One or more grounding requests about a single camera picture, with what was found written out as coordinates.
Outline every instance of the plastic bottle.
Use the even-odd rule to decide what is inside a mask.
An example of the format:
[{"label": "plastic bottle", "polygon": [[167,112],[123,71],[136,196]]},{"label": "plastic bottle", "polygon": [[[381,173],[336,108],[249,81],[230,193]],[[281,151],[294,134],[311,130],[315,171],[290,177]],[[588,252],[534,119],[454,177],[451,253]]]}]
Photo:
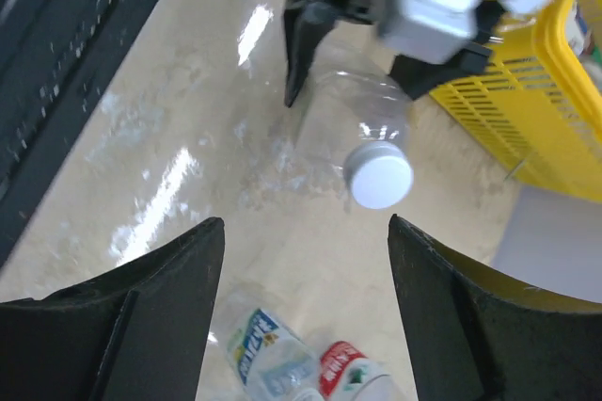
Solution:
[{"label": "plastic bottle", "polygon": [[228,296],[212,332],[253,401],[324,401],[316,355],[254,297],[242,291]]},{"label": "plastic bottle", "polygon": [[321,364],[320,391],[328,401],[405,400],[391,376],[347,342],[331,345]]},{"label": "plastic bottle", "polygon": [[334,167],[361,206],[388,208],[413,183],[403,151],[411,101],[371,61],[349,68],[341,52],[366,59],[340,47],[318,54],[293,105],[303,116],[295,149],[316,164]]}]

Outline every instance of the beige tile floor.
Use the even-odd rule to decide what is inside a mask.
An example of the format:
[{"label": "beige tile floor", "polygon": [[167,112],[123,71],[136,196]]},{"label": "beige tile floor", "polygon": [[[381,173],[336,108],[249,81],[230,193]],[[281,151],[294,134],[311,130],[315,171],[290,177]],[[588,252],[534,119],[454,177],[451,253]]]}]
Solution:
[{"label": "beige tile floor", "polygon": [[[416,182],[399,205],[348,211],[336,189],[307,178],[291,184],[291,172],[277,169],[291,157],[288,142],[274,131],[289,114],[281,4],[158,3],[2,273],[0,299],[44,297],[220,216],[220,296],[239,282],[261,286],[301,335],[355,343],[415,399],[388,219],[397,213],[489,262],[519,187],[428,98],[415,105],[408,153]],[[266,28],[255,45],[241,44],[254,40],[243,33],[254,10]],[[366,29],[342,26],[335,37],[388,68],[391,54]],[[289,164],[295,174],[308,169]],[[218,384],[215,374],[225,372],[210,346],[198,399],[234,399],[217,396],[229,379]]]}]

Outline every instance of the black mat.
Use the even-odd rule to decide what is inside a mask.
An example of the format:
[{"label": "black mat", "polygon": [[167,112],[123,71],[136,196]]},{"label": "black mat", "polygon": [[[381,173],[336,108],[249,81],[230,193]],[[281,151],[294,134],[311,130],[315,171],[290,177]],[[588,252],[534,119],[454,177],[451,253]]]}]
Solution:
[{"label": "black mat", "polygon": [[399,217],[388,248],[420,401],[602,399],[602,304],[506,276]]},{"label": "black mat", "polygon": [[0,398],[194,400],[224,246],[210,218],[43,300],[0,303]]},{"label": "black mat", "polygon": [[0,265],[158,0],[0,0]]}]

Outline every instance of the yellow crate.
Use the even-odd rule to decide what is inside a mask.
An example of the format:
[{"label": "yellow crate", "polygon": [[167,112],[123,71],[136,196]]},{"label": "yellow crate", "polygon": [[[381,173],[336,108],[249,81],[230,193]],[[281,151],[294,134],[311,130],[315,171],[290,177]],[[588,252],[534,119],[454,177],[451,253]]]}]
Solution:
[{"label": "yellow crate", "polygon": [[[566,41],[574,2],[500,34],[484,75],[431,95],[518,180],[602,201],[602,97]],[[602,0],[578,3],[602,45]]]}]

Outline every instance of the white servo bracket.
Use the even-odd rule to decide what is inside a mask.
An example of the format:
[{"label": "white servo bracket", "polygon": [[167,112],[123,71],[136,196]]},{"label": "white servo bracket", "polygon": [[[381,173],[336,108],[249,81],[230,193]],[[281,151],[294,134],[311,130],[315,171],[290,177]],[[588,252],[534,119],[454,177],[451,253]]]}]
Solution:
[{"label": "white servo bracket", "polygon": [[376,0],[378,37],[398,53],[443,64],[477,35],[481,0]]}]

